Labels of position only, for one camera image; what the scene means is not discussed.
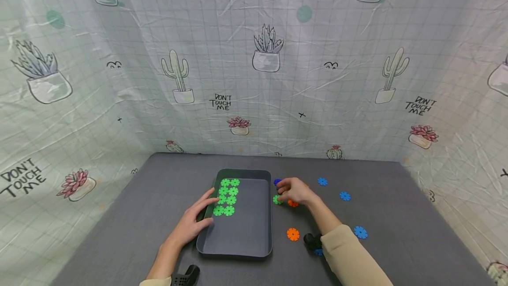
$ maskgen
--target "hand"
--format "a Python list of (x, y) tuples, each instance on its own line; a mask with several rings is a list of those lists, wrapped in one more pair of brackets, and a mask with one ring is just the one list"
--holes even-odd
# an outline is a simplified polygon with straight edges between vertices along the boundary
[(204, 208), (212, 203), (219, 201), (217, 198), (208, 198), (215, 189), (211, 188), (199, 200), (197, 200), (187, 211), (184, 212), (180, 222), (176, 225), (176, 228), (171, 232), (170, 236), (165, 243), (173, 245), (175, 247), (182, 248), (188, 242), (191, 242), (202, 229), (213, 223), (211, 217), (196, 222), (196, 217)]
[(298, 178), (285, 178), (283, 181), (277, 183), (277, 192), (279, 193), (279, 201), (287, 201), (288, 199), (294, 202), (307, 205), (309, 202), (318, 196), (300, 179)]

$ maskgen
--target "sleeve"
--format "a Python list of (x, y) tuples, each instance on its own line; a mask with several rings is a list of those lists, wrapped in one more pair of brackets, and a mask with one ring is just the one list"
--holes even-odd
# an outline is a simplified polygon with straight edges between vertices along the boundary
[(337, 226), (321, 242), (328, 265), (343, 286), (393, 286), (347, 225)]
[(171, 277), (168, 277), (167, 279), (143, 280), (139, 286), (171, 286)]

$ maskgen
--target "grid pattern fabric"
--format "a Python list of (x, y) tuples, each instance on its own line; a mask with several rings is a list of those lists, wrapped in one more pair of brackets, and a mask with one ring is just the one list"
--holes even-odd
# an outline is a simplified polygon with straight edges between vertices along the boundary
[(508, 263), (508, 0), (1, 2), (2, 285), (48, 285), (168, 151), (401, 162)]

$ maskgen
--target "plastic tray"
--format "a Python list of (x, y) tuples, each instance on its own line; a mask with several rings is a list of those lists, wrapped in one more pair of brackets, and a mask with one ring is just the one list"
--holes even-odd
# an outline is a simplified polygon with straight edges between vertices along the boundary
[(213, 196), (218, 196), (222, 179), (239, 179), (235, 212), (215, 216), (210, 205), (206, 217), (213, 224), (198, 235), (196, 247), (207, 256), (263, 258), (272, 251), (271, 175), (266, 170), (222, 169), (215, 178)]

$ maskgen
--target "table surface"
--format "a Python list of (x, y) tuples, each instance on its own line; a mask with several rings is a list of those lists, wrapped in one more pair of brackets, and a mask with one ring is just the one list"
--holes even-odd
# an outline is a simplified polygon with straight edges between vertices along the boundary
[[(494, 285), (398, 163), (166, 153), (147, 160), (52, 285), (138, 285), (183, 212), (225, 168), (304, 180), (343, 223), (367, 229), (361, 243), (395, 286)], [(318, 184), (321, 177), (327, 186)], [(341, 191), (351, 194), (350, 202), (340, 199)], [(340, 285), (325, 259), (304, 246), (306, 233), (318, 233), (307, 209), (272, 209), (273, 251), (266, 259), (211, 259), (191, 243), (177, 272), (199, 266), (199, 286)], [(289, 228), (300, 232), (298, 242), (287, 238)]]

